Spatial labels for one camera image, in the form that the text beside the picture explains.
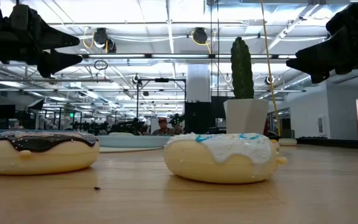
cap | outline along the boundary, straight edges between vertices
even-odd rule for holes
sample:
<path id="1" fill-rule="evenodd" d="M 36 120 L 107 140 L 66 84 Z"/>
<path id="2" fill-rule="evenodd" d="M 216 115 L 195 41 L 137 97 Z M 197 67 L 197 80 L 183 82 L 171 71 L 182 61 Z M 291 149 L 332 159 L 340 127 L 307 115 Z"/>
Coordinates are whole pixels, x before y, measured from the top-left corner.
<path id="1" fill-rule="evenodd" d="M 162 121 L 167 122 L 167 119 L 166 119 L 166 118 L 159 118 L 159 119 L 158 119 L 158 122 L 162 122 Z"/>

chocolate frosted donut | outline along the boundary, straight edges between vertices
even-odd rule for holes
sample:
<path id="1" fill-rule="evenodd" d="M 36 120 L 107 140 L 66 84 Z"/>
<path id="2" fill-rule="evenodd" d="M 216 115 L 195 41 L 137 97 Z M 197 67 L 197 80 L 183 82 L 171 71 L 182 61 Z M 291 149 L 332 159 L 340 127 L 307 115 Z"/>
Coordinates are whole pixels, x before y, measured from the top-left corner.
<path id="1" fill-rule="evenodd" d="M 15 150 L 30 152 L 46 152 L 51 148 L 69 141 L 79 141 L 93 147 L 98 139 L 88 133 L 25 133 L 22 131 L 6 131 L 0 133 L 0 141 L 9 141 Z"/>
<path id="2" fill-rule="evenodd" d="M 84 169 L 99 155 L 88 133 L 0 133 L 0 174 L 54 174 Z"/>

chocolate frosting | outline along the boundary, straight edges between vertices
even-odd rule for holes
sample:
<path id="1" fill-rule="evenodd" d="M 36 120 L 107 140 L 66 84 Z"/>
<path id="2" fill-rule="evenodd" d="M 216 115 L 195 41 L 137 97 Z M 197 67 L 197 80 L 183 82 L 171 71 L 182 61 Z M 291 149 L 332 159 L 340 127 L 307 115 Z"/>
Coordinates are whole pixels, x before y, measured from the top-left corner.
<path id="1" fill-rule="evenodd" d="M 46 152 L 49 149 L 70 141 L 83 142 L 93 147 L 98 139 L 88 133 L 25 133 L 22 131 L 6 131 L 0 133 L 0 141 L 9 141 L 15 150 L 30 152 Z"/>

ceiling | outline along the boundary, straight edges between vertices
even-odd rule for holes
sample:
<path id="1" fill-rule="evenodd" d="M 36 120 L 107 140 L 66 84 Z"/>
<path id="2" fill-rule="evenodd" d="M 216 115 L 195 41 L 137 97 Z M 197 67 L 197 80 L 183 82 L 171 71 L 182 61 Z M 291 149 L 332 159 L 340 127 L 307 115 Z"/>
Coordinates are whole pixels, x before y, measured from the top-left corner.
<path id="1" fill-rule="evenodd" d="M 1 0 L 4 16 L 11 13 L 14 2 Z M 81 39 L 81 44 L 78 46 L 58 49 L 65 53 L 105 54 L 94 44 L 89 47 L 92 45 L 92 33 L 98 27 L 105 27 L 108 29 L 109 37 L 117 46 L 117 54 L 230 54 L 232 42 L 238 36 L 246 41 L 252 55 L 265 54 L 265 33 L 259 1 L 214 0 L 214 2 L 211 7 L 203 0 L 21 1 L 22 4 L 35 9 L 51 27 Z M 346 0 L 265 0 L 264 2 L 269 53 L 281 55 L 280 58 L 322 42 L 327 37 L 325 29 L 327 21 L 349 4 Z M 197 45 L 193 41 L 191 32 L 195 27 L 205 29 L 210 43 L 208 46 Z M 80 64 L 54 75 L 57 80 L 72 80 L 72 82 L 27 82 L 21 83 L 22 86 L 7 86 L 0 83 L 0 88 L 46 89 L 32 91 L 32 94 L 65 98 L 65 100 L 60 99 L 62 101 L 49 99 L 51 102 L 49 108 L 62 106 L 53 103 L 95 103 L 89 110 L 114 109 L 120 111 L 120 114 L 131 116 L 133 116 L 131 110 L 136 108 L 134 100 L 136 91 L 120 92 L 119 90 L 135 90 L 132 78 L 136 74 L 141 78 L 186 79 L 189 63 L 206 63 L 209 65 L 209 70 L 212 70 L 211 87 L 216 88 L 219 82 L 219 89 L 231 90 L 231 64 L 228 59 L 220 61 L 215 59 L 211 63 L 210 59 L 110 58 L 105 59 L 108 68 L 102 71 L 94 68 L 95 60 L 84 59 Z M 301 90 L 308 81 L 305 74 L 288 68 L 284 59 L 272 60 L 270 66 L 275 77 L 274 85 L 277 88 Z M 269 75 L 266 57 L 254 58 L 252 71 L 254 88 L 268 90 L 269 87 L 265 84 L 265 78 Z M 39 80 L 42 77 L 36 72 L 35 67 L 26 68 L 23 63 L 12 62 L 10 65 L 0 63 L 0 78 L 14 81 Z M 114 89 L 114 91 L 92 92 L 90 95 L 96 94 L 97 99 L 75 91 L 48 91 L 73 88 Z M 150 91 L 149 96 L 140 94 L 140 99 L 144 103 L 140 106 L 140 115 L 167 116 L 172 113 L 182 113 L 185 94 L 180 85 L 174 82 L 150 82 L 143 90 L 147 89 L 173 91 Z M 232 95 L 230 91 L 221 94 Z M 277 94 L 284 97 L 287 93 Z M 266 93 L 256 93 L 255 97 L 270 99 L 269 94 Z"/>

cactus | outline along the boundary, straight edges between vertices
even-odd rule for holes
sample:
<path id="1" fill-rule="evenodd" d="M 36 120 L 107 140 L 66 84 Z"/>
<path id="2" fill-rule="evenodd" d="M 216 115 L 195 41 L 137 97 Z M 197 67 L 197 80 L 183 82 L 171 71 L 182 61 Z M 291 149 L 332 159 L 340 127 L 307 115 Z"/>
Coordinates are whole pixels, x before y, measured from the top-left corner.
<path id="1" fill-rule="evenodd" d="M 237 37 L 231 48 L 231 70 L 236 99 L 254 98 L 251 54 L 247 44 Z"/>

